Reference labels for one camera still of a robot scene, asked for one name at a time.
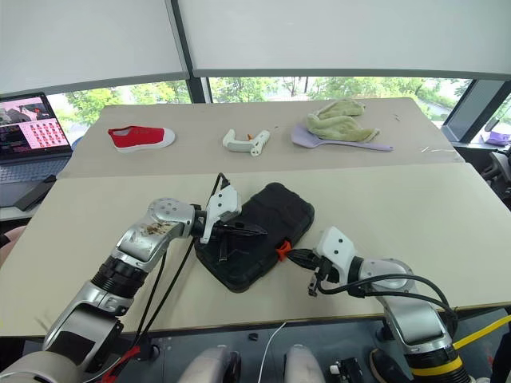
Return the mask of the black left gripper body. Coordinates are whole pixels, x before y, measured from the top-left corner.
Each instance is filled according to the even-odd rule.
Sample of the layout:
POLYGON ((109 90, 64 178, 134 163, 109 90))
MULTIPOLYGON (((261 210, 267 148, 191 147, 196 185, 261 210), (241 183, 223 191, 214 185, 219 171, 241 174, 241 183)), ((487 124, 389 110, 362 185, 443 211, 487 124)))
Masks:
POLYGON ((212 229, 213 237, 219 242, 219 262, 228 260, 230 237, 240 228, 238 223, 215 223, 212 229))

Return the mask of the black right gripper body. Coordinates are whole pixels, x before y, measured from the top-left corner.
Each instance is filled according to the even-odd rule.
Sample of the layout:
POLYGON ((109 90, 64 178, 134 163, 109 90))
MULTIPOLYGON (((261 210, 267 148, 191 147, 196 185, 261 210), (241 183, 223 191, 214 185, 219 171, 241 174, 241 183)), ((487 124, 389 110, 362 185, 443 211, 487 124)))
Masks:
POLYGON ((332 262, 326 257, 317 257, 314 264, 315 271, 307 288, 307 293, 311 297, 316 297, 318 293, 326 293, 326 290, 322 287, 322 282, 327 279, 332 268, 332 262))

